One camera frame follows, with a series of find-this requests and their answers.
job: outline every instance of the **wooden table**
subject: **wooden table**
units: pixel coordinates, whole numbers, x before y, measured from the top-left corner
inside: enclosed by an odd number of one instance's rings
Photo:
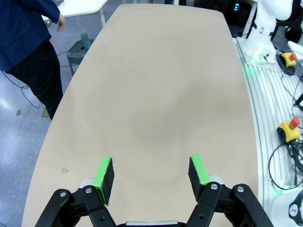
[[[91,46],[59,105],[29,188],[23,226],[53,192],[74,192],[113,157],[109,211],[127,220],[186,222],[196,202],[189,156],[228,187],[257,194],[248,90],[221,13],[194,7],[122,5]],[[77,226],[90,226],[83,218]],[[211,226],[227,225],[216,214]]]

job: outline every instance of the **person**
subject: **person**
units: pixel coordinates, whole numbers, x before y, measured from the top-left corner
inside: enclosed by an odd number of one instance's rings
[[[60,64],[41,15],[64,29],[52,0],[0,0],[0,70],[27,84],[53,119],[63,96]]]

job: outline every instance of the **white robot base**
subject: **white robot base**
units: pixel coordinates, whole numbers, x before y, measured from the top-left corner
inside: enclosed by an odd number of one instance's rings
[[[245,51],[245,46],[247,45],[247,39],[241,38],[241,37],[237,37],[237,41],[238,44],[240,46],[240,49],[242,51],[242,55],[245,59],[245,63],[247,64],[256,64],[256,65],[261,65],[261,66],[266,66],[267,68],[276,68],[278,67],[278,64],[276,63],[276,60],[269,60],[268,57],[266,58],[266,60],[263,57],[260,58],[256,58],[251,54],[248,54],[247,51]],[[272,54],[274,55],[275,59],[276,59],[276,51],[274,49],[274,52],[272,52]]]
[[[256,62],[275,64],[276,51],[270,38],[276,19],[290,17],[292,4],[293,0],[258,0],[256,19],[247,40],[238,39],[242,52]]]
[[[302,226],[303,191],[289,191],[278,195],[271,208],[271,222],[275,227]]]

